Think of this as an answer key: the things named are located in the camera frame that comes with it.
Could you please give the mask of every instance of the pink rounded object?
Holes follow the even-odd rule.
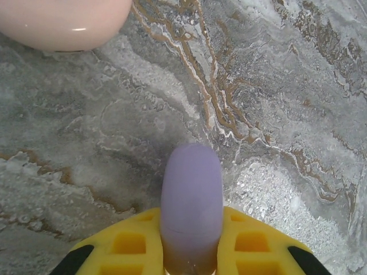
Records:
[[[125,23],[132,0],[0,0],[0,32],[48,52],[91,50]]]

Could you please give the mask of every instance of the black rubber pad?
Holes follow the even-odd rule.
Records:
[[[80,267],[92,253],[94,246],[85,245],[69,252],[50,275],[76,275]]]
[[[288,251],[306,275],[331,275],[312,253],[296,246],[288,247]]]

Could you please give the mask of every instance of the purple cylindrical object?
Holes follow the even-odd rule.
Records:
[[[171,275],[212,274],[222,233],[223,186],[217,154],[207,146],[176,148],[161,198],[163,259]]]

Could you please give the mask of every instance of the marble floor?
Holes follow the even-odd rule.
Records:
[[[135,0],[110,42],[44,53],[0,35],[0,274],[159,206],[186,142],[226,203],[367,274],[367,2]]]

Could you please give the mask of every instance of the rounded tip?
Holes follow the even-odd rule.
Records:
[[[223,187],[217,154],[208,146],[177,147],[166,166],[161,197],[161,236],[166,268],[203,274],[216,266],[222,231]]]
[[[0,32],[48,52],[105,44],[125,23],[132,0],[0,0]]]

